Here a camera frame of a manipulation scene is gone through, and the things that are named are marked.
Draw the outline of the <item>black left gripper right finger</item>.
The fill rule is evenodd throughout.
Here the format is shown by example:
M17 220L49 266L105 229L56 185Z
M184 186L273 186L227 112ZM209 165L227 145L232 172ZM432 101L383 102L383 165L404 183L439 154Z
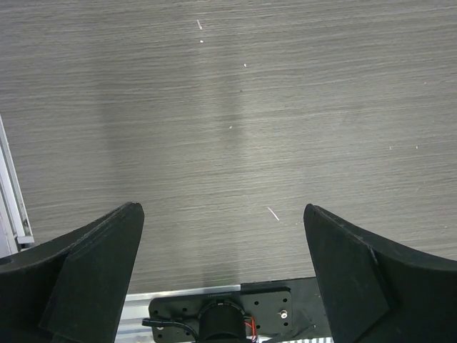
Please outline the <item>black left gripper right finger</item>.
M456 261L307 204L306 240L335 342L455 342Z

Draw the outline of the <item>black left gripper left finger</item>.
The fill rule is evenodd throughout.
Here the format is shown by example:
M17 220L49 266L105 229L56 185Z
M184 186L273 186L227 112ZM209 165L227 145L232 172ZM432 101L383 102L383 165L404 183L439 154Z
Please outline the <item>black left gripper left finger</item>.
M1 258L1 341L113 342L143 227L142 206L128 202Z

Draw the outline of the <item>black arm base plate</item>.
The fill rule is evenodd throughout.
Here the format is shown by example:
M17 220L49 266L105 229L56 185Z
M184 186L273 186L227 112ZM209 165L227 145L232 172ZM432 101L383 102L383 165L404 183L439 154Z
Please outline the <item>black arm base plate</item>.
M155 342L326 342L316 278L243 283L156 297L142 320Z

